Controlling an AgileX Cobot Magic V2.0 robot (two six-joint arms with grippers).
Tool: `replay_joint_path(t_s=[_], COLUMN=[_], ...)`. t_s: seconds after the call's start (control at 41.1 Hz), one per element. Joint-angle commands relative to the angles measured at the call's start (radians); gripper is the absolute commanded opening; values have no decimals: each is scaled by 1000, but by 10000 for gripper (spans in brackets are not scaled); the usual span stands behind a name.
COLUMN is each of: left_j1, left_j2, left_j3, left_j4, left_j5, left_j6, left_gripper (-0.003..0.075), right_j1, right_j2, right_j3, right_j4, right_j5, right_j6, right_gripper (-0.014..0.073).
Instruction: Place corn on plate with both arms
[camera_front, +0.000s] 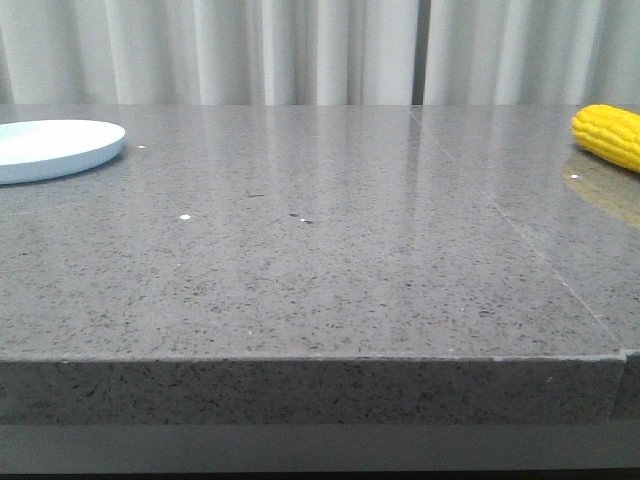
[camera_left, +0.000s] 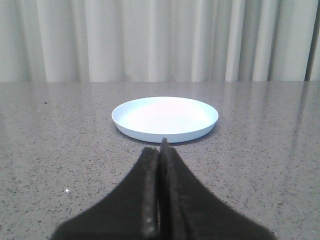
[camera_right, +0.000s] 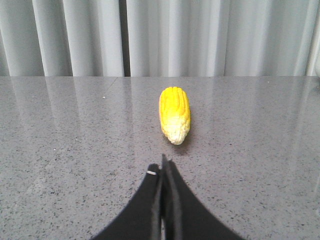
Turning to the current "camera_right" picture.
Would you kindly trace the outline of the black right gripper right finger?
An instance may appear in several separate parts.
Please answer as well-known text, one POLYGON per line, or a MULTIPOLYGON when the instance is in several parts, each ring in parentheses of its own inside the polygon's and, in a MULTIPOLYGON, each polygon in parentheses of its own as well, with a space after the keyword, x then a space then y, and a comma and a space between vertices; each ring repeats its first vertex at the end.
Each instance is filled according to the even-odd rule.
POLYGON ((176 164, 162 155, 162 219, 166 240, 241 240, 212 215, 184 182, 176 164))

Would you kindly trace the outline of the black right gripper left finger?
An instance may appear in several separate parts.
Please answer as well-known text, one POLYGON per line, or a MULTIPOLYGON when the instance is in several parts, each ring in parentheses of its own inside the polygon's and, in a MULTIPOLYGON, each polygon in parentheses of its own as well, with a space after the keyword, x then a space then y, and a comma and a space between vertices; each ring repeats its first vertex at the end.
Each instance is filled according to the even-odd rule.
POLYGON ((138 190, 121 213, 94 240, 161 239, 161 170, 150 164, 138 190))

